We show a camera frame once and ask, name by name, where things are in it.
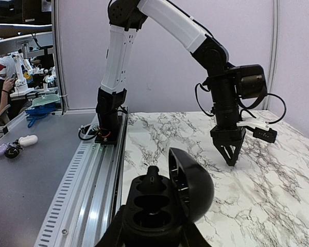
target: gray table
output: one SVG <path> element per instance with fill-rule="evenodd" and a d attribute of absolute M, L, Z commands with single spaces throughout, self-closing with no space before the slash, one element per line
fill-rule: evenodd
<path fill-rule="evenodd" d="M 23 119 L 2 143 L 35 134 L 39 142 L 14 160 L 0 158 L 0 247 L 33 246 L 80 141 L 78 128 L 94 114 L 48 116 L 31 128 Z"/>

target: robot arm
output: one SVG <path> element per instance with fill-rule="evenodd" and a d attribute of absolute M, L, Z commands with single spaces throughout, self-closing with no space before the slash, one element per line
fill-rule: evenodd
<path fill-rule="evenodd" d="M 208 78 L 203 86 L 212 93 L 212 112 L 217 120 L 211 136 L 229 166 L 234 166 L 237 161 L 246 128 L 257 138 L 275 141 L 277 133 L 268 125 L 252 121 L 243 123 L 239 115 L 239 106 L 253 109 L 267 96 L 264 70 L 260 65 L 234 67 L 229 63 L 227 50 L 192 16 L 186 15 L 169 0 L 116 0 L 108 13 L 111 41 L 96 107 L 101 129 L 111 132 L 119 129 L 117 109 L 126 98 L 126 68 L 131 48 L 137 31 L 150 17 L 171 33 L 207 70 Z M 257 100 L 247 108 L 240 98 Z"/>

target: purple object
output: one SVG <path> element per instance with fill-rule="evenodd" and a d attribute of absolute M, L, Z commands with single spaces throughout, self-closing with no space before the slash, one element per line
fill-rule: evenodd
<path fill-rule="evenodd" d="M 8 148 L 7 144 L 2 144 L 0 146 L 0 157 L 5 155 L 5 152 L 6 152 L 7 148 Z"/>

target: white arm segment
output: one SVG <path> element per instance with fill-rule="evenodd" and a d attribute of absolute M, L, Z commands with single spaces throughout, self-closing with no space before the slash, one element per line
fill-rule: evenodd
<path fill-rule="evenodd" d="M 101 83 L 101 88 L 107 93 L 121 92 L 126 88 L 126 70 L 132 50 L 136 30 L 111 25 L 110 47 L 107 58 L 107 68 Z"/>
<path fill-rule="evenodd" d="M 166 0 L 141 0 L 139 10 L 171 33 L 185 49 L 194 53 L 206 39 L 206 32 Z M 126 70 L 136 30 L 111 25 L 107 67 L 101 88 L 112 94 L 126 88 Z"/>
<path fill-rule="evenodd" d="M 15 95 L 23 96 L 34 90 L 34 88 L 28 88 L 26 78 L 23 75 L 22 64 L 24 64 L 24 59 L 22 54 L 15 54 L 13 56 L 17 74 L 17 80 L 15 82 L 15 92 L 10 94 L 10 97 Z"/>
<path fill-rule="evenodd" d="M 30 76 L 33 76 L 33 68 L 29 62 L 29 60 L 27 59 L 23 59 L 23 65 L 24 67 L 27 69 L 27 73 L 30 75 Z"/>
<path fill-rule="evenodd" d="M 207 33 L 200 26 L 166 0 L 141 0 L 138 9 L 166 29 L 191 53 L 206 39 Z"/>
<path fill-rule="evenodd" d="M 16 74 L 17 74 L 17 81 L 15 85 L 17 87 L 23 86 L 26 84 L 26 78 L 23 76 L 23 71 L 22 71 L 22 66 L 21 66 L 22 64 L 24 64 L 23 58 L 21 54 L 15 54 L 13 59 L 15 62 L 15 68 L 16 68 Z"/>

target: white marble countertop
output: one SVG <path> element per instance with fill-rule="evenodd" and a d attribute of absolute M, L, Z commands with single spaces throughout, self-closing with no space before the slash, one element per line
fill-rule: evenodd
<path fill-rule="evenodd" d="M 276 119 L 268 111 L 254 113 Z M 213 178 L 214 202 L 196 223 L 213 247 L 309 246 L 309 139 L 285 122 L 272 127 L 275 144 L 248 133 L 236 166 L 229 167 L 212 143 L 214 125 L 200 112 L 130 114 L 122 203 L 148 165 L 169 177 L 169 147 L 180 148 Z"/>

